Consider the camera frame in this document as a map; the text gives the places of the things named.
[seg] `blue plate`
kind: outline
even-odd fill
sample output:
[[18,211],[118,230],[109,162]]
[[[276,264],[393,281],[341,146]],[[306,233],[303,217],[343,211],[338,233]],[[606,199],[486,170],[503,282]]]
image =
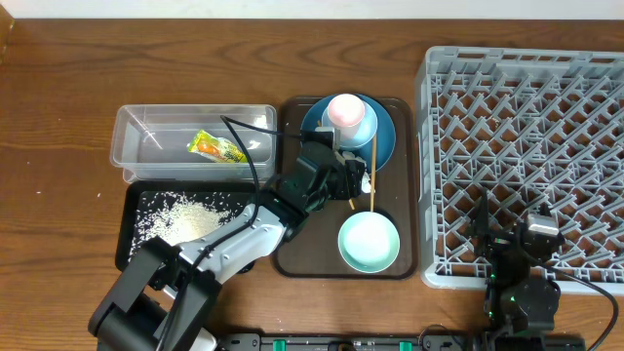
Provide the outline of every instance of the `blue plate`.
[[[330,101],[336,95],[323,97],[319,102],[315,103],[312,108],[303,117],[301,129],[303,131],[314,131],[319,126],[319,121],[323,116],[323,111],[328,107]],[[397,142],[397,134],[394,129],[394,123],[390,114],[383,106],[374,99],[359,95],[362,100],[366,101],[377,115],[377,170],[381,170],[388,163],[394,146]],[[367,162],[367,168],[371,171],[372,164],[372,140],[362,146],[361,149],[352,151],[356,156],[362,157]]]

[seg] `green bowl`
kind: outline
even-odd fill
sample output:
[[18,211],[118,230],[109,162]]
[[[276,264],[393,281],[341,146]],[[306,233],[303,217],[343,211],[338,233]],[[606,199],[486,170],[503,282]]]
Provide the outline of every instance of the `green bowl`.
[[397,259],[399,247],[397,228],[382,214],[353,214],[338,232],[342,259],[364,273],[377,273],[388,268]]

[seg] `snack package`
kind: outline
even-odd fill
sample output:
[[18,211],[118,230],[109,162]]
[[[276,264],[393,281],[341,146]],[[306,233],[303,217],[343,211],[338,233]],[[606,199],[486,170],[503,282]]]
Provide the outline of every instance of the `snack package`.
[[247,157],[235,143],[225,137],[211,136],[204,130],[197,132],[187,150],[219,163],[247,162]]

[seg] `cable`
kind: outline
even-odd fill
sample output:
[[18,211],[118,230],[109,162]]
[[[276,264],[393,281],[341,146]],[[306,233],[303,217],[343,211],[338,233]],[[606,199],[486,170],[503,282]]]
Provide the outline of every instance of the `cable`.
[[429,326],[429,327],[425,328],[425,329],[424,329],[424,330],[420,333],[420,335],[418,336],[418,346],[422,347],[423,349],[426,349],[426,348],[424,348],[424,347],[422,346],[422,337],[423,337],[423,335],[426,335],[426,334],[427,334],[427,331],[429,331],[430,329],[432,329],[432,328],[434,328],[434,327],[439,327],[439,328],[442,328],[443,330],[447,331],[448,336],[450,336],[450,337],[452,338],[452,340],[453,340],[453,341],[457,344],[457,346],[459,346],[460,350],[463,350],[463,349],[464,349],[464,344],[463,344],[463,342],[459,342],[459,340],[457,340],[457,338],[455,337],[455,335],[453,335],[453,334],[450,332],[449,328],[447,328],[447,327],[445,327],[445,326],[443,326],[443,325],[441,325],[441,324],[434,324],[434,325],[431,325],[431,326]]
[[234,136],[234,138],[238,142],[239,146],[241,146],[241,150],[245,154],[245,157],[247,158],[247,162],[250,165],[250,169],[252,170],[253,185],[255,186],[255,193],[254,193],[255,196],[254,196],[254,206],[253,206],[252,217],[250,218],[250,220],[246,221],[245,224],[241,225],[237,229],[229,232],[226,235],[223,235],[222,237],[220,237],[217,240],[215,240],[213,243],[206,245],[204,247],[204,249],[199,253],[197,258],[195,258],[195,260],[193,261],[193,264],[191,265],[190,270],[188,271],[188,274],[186,275],[186,277],[184,278],[184,281],[182,282],[182,286],[180,287],[179,291],[177,292],[177,296],[174,299],[174,304],[172,305],[172,309],[169,311],[169,316],[167,317],[167,321],[165,322],[165,326],[163,326],[163,332],[161,332],[160,337],[158,338],[158,344],[156,345],[156,351],[162,351],[163,348],[165,347],[165,345],[167,344],[167,338],[168,338],[168,336],[170,334],[170,330],[171,330],[172,324],[174,322],[174,319],[176,318],[176,313],[177,313],[177,310],[179,309],[180,301],[182,301],[182,299],[184,298],[184,294],[186,293],[186,289],[188,288],[188,285],[193,280],[194,274],[195,274],[195,270],[197,269],[199,264],[202,262],[202,260],[204,260],[204,258],[206,258],[206,256],[208,256],[218,245],[220,245],[224,241],[230,239],[234,235],[236,235],[236,234],[242,232],[243,230],[247,229],[248,227],[250,227],[255,222],[255,219],[257,218],[257,213],[258,213],[258,209],[259,209],[259,205],[258,204],[260,203],[260,182],[259,182],[259,180],[257,178],[257,172],[255,171],[255,166],[254,166],[254,162],[252,161],[252,156],[250,156],[250,153],[247,150],[247,147],[245,147],[245,144],[239,138],[238,134],[236,134],[236,132],[234,131],[234,128],[232,128],[232,125],[230,123],[235,123],[235,124],[238,124],[240,126],[253,129],[253,130],[258,131],[258,132],[274,134],[274,131],[263,130],[261,128],[250,126],[250,125],[247,125],[245,123],[240,123],[240,122],[234,121],[231,118],[228,118],[226,116],[221,116],[221,121],[223,121],[223,123],[225,123],[225,126],[227,127],[227,129],[230,131],[230,133],[232,133],[232,135]]
[[530,254],[527,253],[527,251],[525,250],[525,248],[523,248],[523,246],[520,244],[520,235],[516,236],[516,245],[518,246],[518,249],[520,250],[520,252],[523,254],[523,256],[528,259],[529,262],[531,262],[532,264],[539,266],[551,273],[555,273],[555,274],[561,274],[565,277],[568,277],[570,280],[582,284],[587,288],[593,289],[598,293],[601,293],[602,295],[604,295],[604,297],[608,298],[608,300],[611,302],[611,304],[613,305],[613,315],[611,316],[611,320],[609,321],[608,325],[606,325],[606,328],[604,328],[603,333],[598,337],[598,339],[592,344],[592,346],[590,346],[590,348],[587,349],[587,351],[594,351],[598,348],[598,346],[600,346],[603,341],[605,341],[606,337],[608,336],[608,334],[611,332],[611,330],[613,329],[613,327],[615,326],[615,323],[617,322],[617,316],[619,315],[619,306],[617,305],[617,300],[615,299],[615,297],[613,297],[612,294],[608,293],[608,291],[604,290],[603,288],[591,283],[591,282],[586,282],[582,279],[576,278],[571,274],[567,274],[562,270],[559,270],[555,267],[546,265],[544,263],[542,263],[539,259],[531,256]]

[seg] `plastic lattice basket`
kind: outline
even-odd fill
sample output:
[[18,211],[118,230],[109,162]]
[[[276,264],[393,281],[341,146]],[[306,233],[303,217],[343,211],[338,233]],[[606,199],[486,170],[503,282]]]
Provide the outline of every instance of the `plastic lattice basket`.
[[549,264],[623,294],[624,55],[435,47],[415,83],[423,281],[485,288],[462,235],[485,187],[492,228],[546,203],[565,236]]

